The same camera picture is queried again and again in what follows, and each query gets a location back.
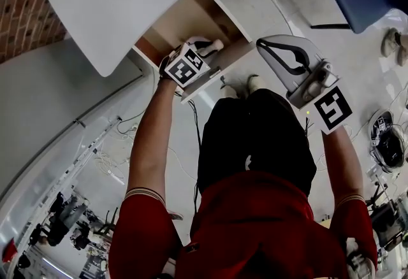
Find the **white cube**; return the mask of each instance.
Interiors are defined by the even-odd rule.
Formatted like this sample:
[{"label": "white cube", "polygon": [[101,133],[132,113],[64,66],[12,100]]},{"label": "white cube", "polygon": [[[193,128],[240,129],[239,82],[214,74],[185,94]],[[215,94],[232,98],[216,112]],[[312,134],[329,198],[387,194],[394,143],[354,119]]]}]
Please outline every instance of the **white cube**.
[{"label": "white cube", "polygon": [[184,88],[209,69],[203,59],[187,43],[184,43],[170,57],[165,71],[180,87]]}]

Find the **red shirt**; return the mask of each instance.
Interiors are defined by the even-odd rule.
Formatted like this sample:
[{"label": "red shirt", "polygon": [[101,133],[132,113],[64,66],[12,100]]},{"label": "red shirt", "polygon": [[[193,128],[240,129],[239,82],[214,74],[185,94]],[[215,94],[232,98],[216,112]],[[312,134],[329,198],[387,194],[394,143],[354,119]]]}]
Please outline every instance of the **red shirt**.
[{"label": "red shirt", "polygon": [[132,195],[120,209],[110,276],[157,278],[169,257],[175,278],[348,278],[346,239],[376,265],[371,220],[361,197],[335,210],[330,229],[313,220],[306,196],[266,172],[226,178],[204,193],[182,247],[163,203]]}]

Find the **person's right arm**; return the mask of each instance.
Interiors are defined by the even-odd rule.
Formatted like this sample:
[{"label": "person's right arm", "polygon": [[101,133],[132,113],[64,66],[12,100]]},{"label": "person's right arm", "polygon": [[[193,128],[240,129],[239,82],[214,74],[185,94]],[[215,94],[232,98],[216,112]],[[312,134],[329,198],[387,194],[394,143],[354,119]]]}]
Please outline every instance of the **person's right arm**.
[{"label": "person's right arm", "polygon": [[335,206],[350,196],[363,195],[363,172],[356,150],[343,126],[323,134],[327,170]]}]

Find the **brick wall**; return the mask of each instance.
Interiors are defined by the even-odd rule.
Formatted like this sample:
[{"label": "brick wall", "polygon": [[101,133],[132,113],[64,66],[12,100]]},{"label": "brick wall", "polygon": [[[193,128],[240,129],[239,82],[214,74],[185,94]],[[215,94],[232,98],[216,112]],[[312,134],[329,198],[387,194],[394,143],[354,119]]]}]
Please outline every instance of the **brick wall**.
[{"label": "brick wall", "polygon": [[0,63],[65,34],[48,0],[0,0]]}]

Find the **black shorts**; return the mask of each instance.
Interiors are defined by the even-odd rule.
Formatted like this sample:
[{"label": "black shorts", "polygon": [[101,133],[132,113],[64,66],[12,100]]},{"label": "black shorts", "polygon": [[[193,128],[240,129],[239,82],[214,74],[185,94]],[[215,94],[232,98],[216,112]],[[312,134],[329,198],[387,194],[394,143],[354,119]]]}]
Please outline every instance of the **black shorts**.
[{"label": "black shorts", "polygon": [[220,99],[205,124],[197,185],[210,185],[245,171],[267,171],[310,193],[316,165],[304,128],[280,95],[260,89],[247,100]]}]

